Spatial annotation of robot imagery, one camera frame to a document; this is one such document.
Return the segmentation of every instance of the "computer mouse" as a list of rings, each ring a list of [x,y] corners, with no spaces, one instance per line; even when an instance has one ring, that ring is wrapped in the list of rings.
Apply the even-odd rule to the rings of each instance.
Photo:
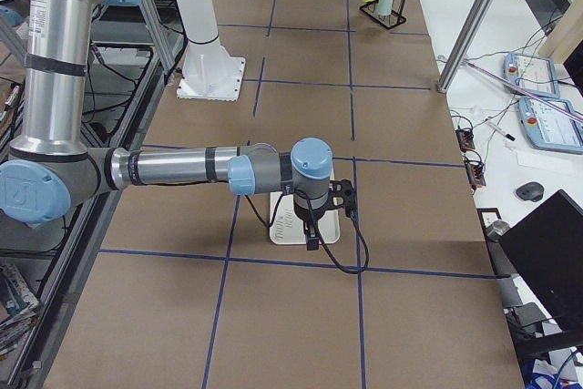
[[[530,181],[516,189],[515,193],[522,200],[532,200],[533,202],[539,202],[543,199],[545,188],[539,182]]]

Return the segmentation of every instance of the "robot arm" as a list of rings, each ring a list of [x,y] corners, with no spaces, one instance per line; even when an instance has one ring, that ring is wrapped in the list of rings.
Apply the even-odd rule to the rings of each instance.
[[[129,185],[228,181],[236,195],[293,194],[313,249],[325,211],[345,208],[353,215],[352,186],[331,183],[332,152],[316,138],[301,140],[286,154],[265,144],[133,152],[87,148],[80,141],[81,112],[91,14],[101,1],[31,1],[24,124],[10,145],[10,159],[0,165],[0,210],[16,220],[42,223]],[[212,15],[207,22],[216,28],[212,3],[206,3]],[[196,33],[192,23],[187,27],[187,33]],[[208,45],[220,44],[216,40]]]

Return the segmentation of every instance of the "white desk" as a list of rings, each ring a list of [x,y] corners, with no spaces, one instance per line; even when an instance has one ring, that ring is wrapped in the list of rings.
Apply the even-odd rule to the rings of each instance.
[[[474,0],[421,0],[435,57],[449,56],[473,3]],[[494,0],[467,56],[473,58],[498,51],[521,49],[539,28],[525,0]],[[543,33],[539,31],[532,41],[542,36]],[[538,44],[525,52],[532,54],[537,48]],[[476,60],[475,64],[501,76],[504,57],[504,54],[486,56]],[[556,69],[559,78],[568,77],[562,65],[556,65]],[[576,110],[583,111],[583,98],[575,88],[561,86],[560,93],[561,97],[572,102]],[[470,118],[475,124],[485,117],[494,116],[510,103],[511,98],[511,93],[502,85],[470,67],[460,68],[447,92],[449,107]],[[583,156],[534,149],[520,125],[516,107],[508,110],[499,126],[516,137],[516,141],[509,142],[496,133],[490,142],[487,158],[486,144],[493,130],[482,125],[474,132],[476,150],[486,160],[486,187],[478,189],[474,195],[477,208],[496,207],[502,219],[513,226],[558,189],[566,191],[583,206]],[[524,167],[517,161],[521,153],[536,154],[543,164],[548,163],[549,159],[563,160],[564,166],[558,171]],[[514,194],[517,187],[529,181],[538,181],[545,188],[542,201],[523,201]],[[537,302],[542,308],[522,279],[516,279],[515,284],[523,302]],[[580,369],[578,377],[579,381],[583,381],[583,371]]]

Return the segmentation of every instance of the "blue cable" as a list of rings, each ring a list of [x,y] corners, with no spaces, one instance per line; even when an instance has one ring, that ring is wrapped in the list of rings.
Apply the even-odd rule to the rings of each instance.
[[[558,388],[558,382],[561,381],[561,374],[563,372],[563,369],[565,369],[565,366],[567,366],[567,363],[569,363],[571,360],[573,360],[576,355],[577,355],[577,350],[575,350],[573,353],[571,353],[571,355],[567,359],[565,359],[565,362],[563,362],[563,364],[561,364],[561,367],[558,368],[557,379],[555,380],[555,383],[553,384],[553,387],[551,389]]]

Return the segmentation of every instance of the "black monitor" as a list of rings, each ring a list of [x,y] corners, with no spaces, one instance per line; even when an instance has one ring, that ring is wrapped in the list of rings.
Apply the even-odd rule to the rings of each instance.
[[[583,331],[583,209],[559,190],[500,245],[561,330]]]

